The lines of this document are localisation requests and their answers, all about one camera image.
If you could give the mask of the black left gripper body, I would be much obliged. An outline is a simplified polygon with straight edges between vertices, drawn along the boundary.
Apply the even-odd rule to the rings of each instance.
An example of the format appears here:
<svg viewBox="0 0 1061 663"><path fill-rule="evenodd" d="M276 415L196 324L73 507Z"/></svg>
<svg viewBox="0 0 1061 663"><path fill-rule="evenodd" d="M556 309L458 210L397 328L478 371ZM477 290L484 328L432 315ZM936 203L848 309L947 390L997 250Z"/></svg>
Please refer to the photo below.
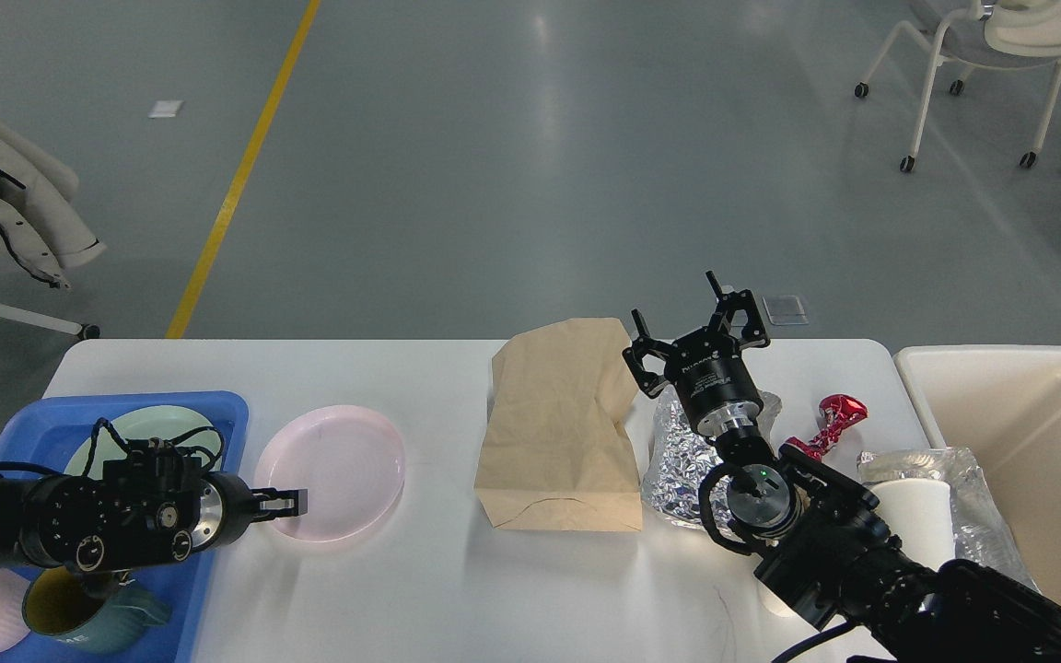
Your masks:
<svg viewBox="0 0 1061 663"><path fill-rule="evenodd" d="M238 475L212 471L201 483L199 517L191 533L191 553L231 544L257 514L253 490Z"/></svg>

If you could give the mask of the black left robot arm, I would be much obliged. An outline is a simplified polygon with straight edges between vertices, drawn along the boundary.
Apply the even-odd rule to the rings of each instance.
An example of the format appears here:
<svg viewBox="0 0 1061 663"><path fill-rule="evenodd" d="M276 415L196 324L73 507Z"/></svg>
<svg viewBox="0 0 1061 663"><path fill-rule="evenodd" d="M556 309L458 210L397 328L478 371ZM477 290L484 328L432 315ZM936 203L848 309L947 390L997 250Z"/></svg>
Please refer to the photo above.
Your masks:
<svg viewBox="0 0 1061 663"><path fill-rule="evenodd" d="M306 514L303 488L253 488L220 471L219 453L195 444L203 432L126 439L101 418L89 453L109 439L121 457L102 461L97 477L0 461L0 569L95 576L180 564L231 544L254 523Z"/></svg>

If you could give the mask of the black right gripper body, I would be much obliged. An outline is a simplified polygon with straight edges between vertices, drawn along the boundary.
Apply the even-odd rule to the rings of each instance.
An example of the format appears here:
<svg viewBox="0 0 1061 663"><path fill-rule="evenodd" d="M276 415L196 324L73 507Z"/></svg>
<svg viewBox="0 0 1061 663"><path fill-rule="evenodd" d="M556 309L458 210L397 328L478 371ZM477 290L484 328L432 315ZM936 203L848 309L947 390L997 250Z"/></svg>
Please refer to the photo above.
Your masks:
<svg viewBox="0 0 1061 663"><path fill-rule="evenodd" d="M729 332L695 329L678 337L666 379L696 434L756 428L763 399L742 361L740 341Z"/></svg>

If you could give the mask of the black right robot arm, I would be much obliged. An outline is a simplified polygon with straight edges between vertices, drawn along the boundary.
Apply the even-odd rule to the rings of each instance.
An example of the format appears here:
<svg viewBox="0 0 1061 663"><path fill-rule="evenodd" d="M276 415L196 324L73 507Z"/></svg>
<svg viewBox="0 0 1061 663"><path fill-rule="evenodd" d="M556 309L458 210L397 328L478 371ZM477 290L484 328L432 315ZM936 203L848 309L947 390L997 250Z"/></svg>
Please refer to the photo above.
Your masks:
<svg viewBox="0 0 1061 663"><path fill-rule="evenodd" d="M890 662L1061 662L1061 605L976 562L915 562L868 488L797 444L771 449L742 361L770 343L761 311L750 290L707 280L716 306L705 326L661 341L633 310L623 357L649 398L674 387L692 432L718 454L696 488L707 536L758 555L759 583L812 626L778 660L864 628Z"/></svg>

